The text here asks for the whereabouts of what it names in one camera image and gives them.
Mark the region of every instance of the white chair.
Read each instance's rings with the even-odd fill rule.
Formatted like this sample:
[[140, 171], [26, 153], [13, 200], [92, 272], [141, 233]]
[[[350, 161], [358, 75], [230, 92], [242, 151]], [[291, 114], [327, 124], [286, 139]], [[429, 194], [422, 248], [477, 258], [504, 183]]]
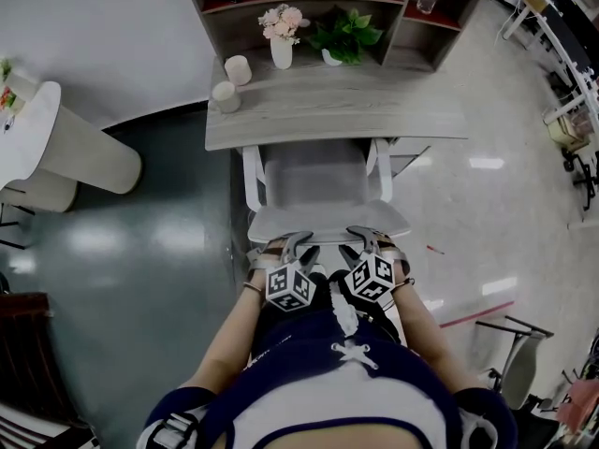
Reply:
[[[310, 244], [359, 242], [345, 229], [376, 228], [397, 237], [410, 225], [388, 201], [393, 184], [385, 139], [370, 143], [368, 156], [355, 140], [336, 139], [243, 148], [245, 197], [256, 212], [248, 238], [264, 243], [293, 231], [314, 231]], [[266, 203], [258, 197], [266, 186]]]
[[553, 336], [552, 332], [533, 326], [511, 316], [505, 319], [528, 327], [531, 331], [522, 331], [512, 327], [497, 326], [483, 321], [476, 321], [480, 326], [492, 327], [501, 331], [514, 333], [514, 342], [505, 361], [504, 371], [490, 371], [490, 377], [496, 379], [495, 389], [501, 392], [510, 409], [520, 409], [531, 394], [534, 376], [536, 375], [536, 354], [539, 345]]

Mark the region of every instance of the tiled floor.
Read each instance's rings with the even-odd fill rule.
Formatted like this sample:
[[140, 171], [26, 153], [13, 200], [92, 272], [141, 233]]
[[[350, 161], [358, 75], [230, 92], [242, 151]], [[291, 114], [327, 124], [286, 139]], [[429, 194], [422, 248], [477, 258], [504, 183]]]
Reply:
[[[394, 204], [413, 227], [398, 242], [438, 316], [514, 299], [513, 315], [556, 333], [538, 359], [533, 391], [544, 396], [599, 325], [599, 229], [566, 228], [576, 195], [541, 121], [532, 55], [516, 40], [495, 45], [506, 17], [485, 1], [442, 72], [423, 76], [455, 81], [471, 138], [434, 145], [396, 180]], [[135, 193], [86, 187], [74, 212], [3, 229], [31, 249], [0, 249], [0, 269], [13, 290], [50, 294], [68, 387], [109, 449], [133, 446], [235, 299], [229, 154], [204, 152], [203, 139], [201, 114], [123, 135], [145, 158]], [[502, 366], [509, 336], [472, 322], [446, 334], [471, 367]]]

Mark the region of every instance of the person's right arm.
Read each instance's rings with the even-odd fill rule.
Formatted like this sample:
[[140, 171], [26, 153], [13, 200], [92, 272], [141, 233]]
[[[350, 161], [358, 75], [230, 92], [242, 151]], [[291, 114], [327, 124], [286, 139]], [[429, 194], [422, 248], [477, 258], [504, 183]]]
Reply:
[[[402, 267], [395, 264], [395, 281], [402, 282]], [[443, 331], [416, 294], [406, 284], [393, 294], [402, 321], [405, 342], [422, 357], [452, 394], [470, 387], [485, 387], [451, 353]]]

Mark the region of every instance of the green floor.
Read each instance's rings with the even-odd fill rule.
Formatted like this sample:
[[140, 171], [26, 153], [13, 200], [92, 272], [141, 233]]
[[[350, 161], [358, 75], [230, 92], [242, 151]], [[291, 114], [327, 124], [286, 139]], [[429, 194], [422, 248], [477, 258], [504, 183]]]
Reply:
[[0, 268], [13, 292], [43, 291], [54, 350], [103, 448], [125, 449], [152, 406], [195, 370], [235, 300], [230, 153], [204, 150], [203, 112], [116, 137], [144, 159], [127, 196], [82, 185], [74, 210], [8, 208]]

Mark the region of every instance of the red line on floor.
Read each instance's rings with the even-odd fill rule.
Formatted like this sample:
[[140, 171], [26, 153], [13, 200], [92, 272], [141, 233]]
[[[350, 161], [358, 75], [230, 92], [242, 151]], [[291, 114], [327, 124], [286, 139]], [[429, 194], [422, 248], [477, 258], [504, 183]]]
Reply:
[[466, 321], [472, 321], [473, 319], [479, 318], [480, 316], [484, 316], [485, 314], [489, 314], [490, 312], [494, 312], [494, 311], [502, 310], [503, 308], [507, 308], [508, 306], [511, 306], [512, 304], [514, 304], [514, 302], [515, 301], [508, 301], [504, 304], [500, 304], [499, 306], [495, 306], [494, 308], [491, 308], [490, 310], [484, 310], [481, 312], [477, 312], [476, 314], [472, 314], [470, 316], [456, 319], [455, 321], [449, 321], [449, 323], [443, 323], [442, 325], [439, 325], [439, 326], [440, 327], [448, 327], [448, 326], [458, 325], [459, 323], [465, 323]]

